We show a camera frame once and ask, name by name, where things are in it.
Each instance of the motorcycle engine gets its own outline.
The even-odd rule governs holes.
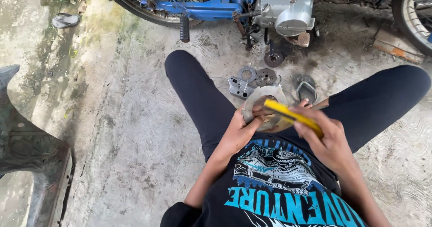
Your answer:
[[[282,36],[297,36],[314,27],[313,3],[313,0],[256,0],[255,10],[261,14],[253,17],[253,24],[273,27]]]

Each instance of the concrete floor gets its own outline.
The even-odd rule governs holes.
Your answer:
[[[204,166],[197,130],[165,76],[166,56],[175,49],[189,51],[220,91],[240,105],[242,100],[229,93],[227,78],[245,65],[265,67],[266,47],[257,35],[261,43],[246,52],[229,21],[196,27],[184,44],[178,30],[141,20],[114,2],[87,4],[76,28],[49,29],[44,35],[59,2],[2,0],[2,65],[22,65],[9,96],[25,117],[73,148],[75,173],[63,226],[158,226]],[[61,10],[76,13],[72,5]],[[7,12],[13,15],[3,18]],[[371,47],[388,11],[321,3],[315,16],[320,39],[306,49],[282,47],[287,58],[275,69],[291,103],[292,74],[310,74],[321,100],[381,69],[407,63]],[[74,58],[67,54],[71,46],[78,51]],[[419,66],[430,75],[431,65],[428,60]],[[432,226],[431,109],[429,92],[355,155],[396,227]],[[18,187],[25,179],[5,177],[0,188]],[[0,202],[9,195],[3,190]],[[3,219],[12,218],[6,210],[0,205],[2,226]],[[15,223],[21,225],[22,218]]]

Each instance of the yellow tool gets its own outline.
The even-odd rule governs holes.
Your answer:
[[[290,111],[284,104],[278,103],[273,99],[266,99],[264,102],[264,106],[271,109],[275,113],[278,113],[282,116],[283,119],[294,123],[295,121],[301,122],[311,128],[318,138],[322,138],[324,133],[321,128],[313,121],[312,119],[302,116],[300,114],[294,113]]]

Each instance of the person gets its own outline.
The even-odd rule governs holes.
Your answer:
[[[382,70],[319,103],[328,105],[322,110],[292,108],[316,121],[321,139],[299,122],[256,132],[263,117],[246,125],[186,51],[172,52],[165,69],[197,127],[206,165],[161,227],[390,226],[353,153],[424,97],[431,81],[422,69]]]

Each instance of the black t-shirt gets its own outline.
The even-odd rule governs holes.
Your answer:
[[[202,209],[177,202],[161,227],[367,227],[334,174],[293,144],[251,140],[207,191]]]

